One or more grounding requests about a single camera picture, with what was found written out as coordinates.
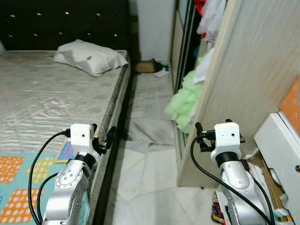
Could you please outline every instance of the black cable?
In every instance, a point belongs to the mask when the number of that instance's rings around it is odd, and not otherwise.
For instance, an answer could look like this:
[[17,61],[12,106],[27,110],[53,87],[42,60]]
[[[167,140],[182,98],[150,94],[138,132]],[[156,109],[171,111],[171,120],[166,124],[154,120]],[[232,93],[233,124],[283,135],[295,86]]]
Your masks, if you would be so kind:
[[261,190],[264,198],[266,199],[266,202],[267,202],[267,205],[268,205],[268,209],[269,209],[269,213],[270,213],[270,218],[271,218],[271,223],[272,224],[275,224],[275,219],[274,219],[274,214],[273,214],[273,209],[272,209],[272,205],[271,205],[271,202],[269,200],[269,197],[266,193],[266,191],[263,189],[263,187],[261,186],[261,184],[254,178],[254,176],[251,174],[253,180],[254,180],[254,183],[259,187],[259,189]]
[[43,183],[41,184],[41,186],[39,187],[38,193],[37,193],[37,216],[39,218],[39,221],[43,221],[43,217],[42,217],[42,213],[41,213],[41,207],[40,207],[40,201],[41,201],[41,194],[43,191],[43,187],[45,186],[45,184],[53,177],[56,177],[56,175],[58,174],[55,173],[53,175],[51,175],[50,177],[48,177],[46,180],[43,181]]
[[226,184],[225,182],[223,182],[222,180],[220,180],[219,178],[215,177],[214,175],[212,175],[211,173],[209,173],[208,171],[206,171],[205,169],[203,169],[196,161],[195,157],[194,157],[194,145],[195,142],[199,139],[203,137],[203,135],[199,135],[197,137],[195,137],[191,143],[191,147],[190,147],[190,154],[191,154],[191,158],[193,163],[195,164],[195,166],[202,172],[204,173],[206,176],[212,178],[213,180],[215,180],[216,182],[218,182],[219,184],[221,184],[222,186],[224,186],[225,188],[229,189],[231,192],[233,192],[234,194],[236,194],[238,197],[240,197],[242,200],[244,200],[248,205],[250,205],[256,212],[259,213],[259,215],[262,216],[262,218],[269,224],[269,225],[275,225],[275,223],[271,223],[271,221],[269,220],[269,218],[258,208],[256,207],[251,201],[249,201],[246,197],[244,197],[243,195],[241,195],[238,191],[236,191],[234,188],[232,188],[231,186],[229,186],[228,184]]
[[54,139],[55,137],[59,136],[59,135],[67,135],[67,131],[61,131],[55,135],[53,135],[52,137],[50,137],[48,139],[48,141],[46,141],[46,143],[43,145],[43,147],[40,149],[40,151],[37,153],[36,157],[34,158],[32,164],[31,164],[31,168],[30,168],[30,173],[29,173],[29,181],[28,181],[28,205],[29,205],[29,209],[31,212],[31,215],[34,219],[34,222],[37,225],[41,225],[42,221],[39,220],[39,218],[37,217],[33,205],[32,205],[32,199],[31,199],[31,187],[32,187],[32,175],[33,175],[33,169],[34,169],[34,165],[36,164],[38,157],[41,155],[42,151],[44,150],[44,148],[47,146],[47,144],[49,144],[49,142]]

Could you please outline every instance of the gray bedsheet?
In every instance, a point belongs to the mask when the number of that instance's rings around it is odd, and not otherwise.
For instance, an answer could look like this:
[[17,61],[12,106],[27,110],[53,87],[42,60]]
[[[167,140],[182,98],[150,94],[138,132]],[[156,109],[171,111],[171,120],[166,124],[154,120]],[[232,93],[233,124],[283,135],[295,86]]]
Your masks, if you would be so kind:
[[[126,51],[120,51],[127,57]],[[73,123],[98,124],[106,133],[128,66],[101,77],[53,61],[53,52],[5,52],[0,56],[0,151],[38,151]],[[57,152],[63,137],[45,151]]]

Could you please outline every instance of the pillow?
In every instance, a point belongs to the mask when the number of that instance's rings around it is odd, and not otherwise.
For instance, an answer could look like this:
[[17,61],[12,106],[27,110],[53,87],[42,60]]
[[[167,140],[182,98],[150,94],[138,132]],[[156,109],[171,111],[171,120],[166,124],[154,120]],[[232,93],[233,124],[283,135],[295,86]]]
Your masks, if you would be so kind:
[[54,61],[78,67],[91,76],[101,76],[108,70],[128,63],[115,50],[82,40],[60,46],[55,53]]

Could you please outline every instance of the bed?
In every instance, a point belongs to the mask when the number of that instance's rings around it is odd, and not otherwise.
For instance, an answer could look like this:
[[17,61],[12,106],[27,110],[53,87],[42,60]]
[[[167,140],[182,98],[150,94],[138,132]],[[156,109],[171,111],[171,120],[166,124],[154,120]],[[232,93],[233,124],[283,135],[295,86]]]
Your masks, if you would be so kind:
[[[0,49],[0,153],[36,152],[73,123],[96,123],[100,140],[110,127],[120,127],[130,64],[92,77],[54,62],[53,55],[58,46],[81,39],[118,50],[130,62],[127,21],[126,0],[0,0],[6,49]],[[56,154],[62,142],[55,139],[45,151]],[[102,156],[91,181],[88,224],[97,209],[105,209],[117,145]]]

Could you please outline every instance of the bed frame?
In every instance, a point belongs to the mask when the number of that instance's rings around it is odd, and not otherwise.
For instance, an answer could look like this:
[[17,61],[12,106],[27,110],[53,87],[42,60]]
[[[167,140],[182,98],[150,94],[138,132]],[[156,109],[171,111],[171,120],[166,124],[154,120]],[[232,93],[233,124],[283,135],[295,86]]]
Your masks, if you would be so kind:
[[[81,39],[130,54],[129,37],[128,0],[0,0],[0,41],[8,51],[56,50]],[[119,130],[124,124],[128,94],[123,96]],[[93,202],[97,206],[91,211],[89,225],[103,224],[119,139],[98,168],[99,198]]]

